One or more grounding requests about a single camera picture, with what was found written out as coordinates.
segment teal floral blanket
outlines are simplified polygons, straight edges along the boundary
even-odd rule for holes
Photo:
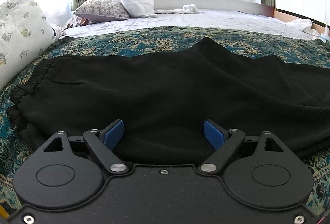
[[[329,43],[238,30],[167,26],[77,39],[65,37],[53,43],[0,92],[0,204],[8,213],[21,206],[13,189],[13,175],[33,153],[8,120],[6,109],[12,105],[9,93],[16,84],[23,84],[29,79],[41,59],[61,55],[131,57],[158,51],[180,51],[193,46],[203,37],[210,37],[232,53],[251,58],[273,54],[284,62],[330,68]],[[326,214],[330,209],[330,150],[319,152],[304,160],[304,163],[313,173],[315,181],[306,205],[318,216]]]

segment gray floral pillow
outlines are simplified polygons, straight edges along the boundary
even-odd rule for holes
[[[120,0],[87,0],[76,9],[73,15],[92,22],[120,21],[129,18]]]

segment patterned fabric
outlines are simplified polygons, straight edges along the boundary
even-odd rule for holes
[[[7,0],[1,4],[0,90],[53,42],[54,32],[37,2]]]
[[[119,0],[87,0],[74,15],[93,22],[110,22],[129,18],[128,12]]]
[[[289,63],[330,67],[329,43],[238,30],[168,26],[57,40],[0,93],[1,205],[9,213],[20,207],[13,190],[12,178],[19,166],[32,154],[8,121],[5,110],[12,105],[9,93],[16,84],[25,83],[29,79],[41,59],[69,54],[131,57],[158,51],[180,51],[193,46],[205,36],[217,41],[232,53],[251,58],[274,54]],[[314,189],[307,206],[313,213],[322,215],[330,209],[330,150],[319,152],[304,162],[315,178]]]

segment triangular cutout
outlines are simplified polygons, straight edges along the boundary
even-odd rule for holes
[[[273,138],[266,139],[265,151],[283,152],[283,149],[273,140]]]
[[[55,152],[62,150],[63,150],[62,138],[57,137],[44,149],[44,152]]]

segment yellow object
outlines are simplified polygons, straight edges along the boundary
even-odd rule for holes
[[[3,218],[9,217],[8,213],[5,211],[5,209],[2,206],[0,206],[0,216]]]

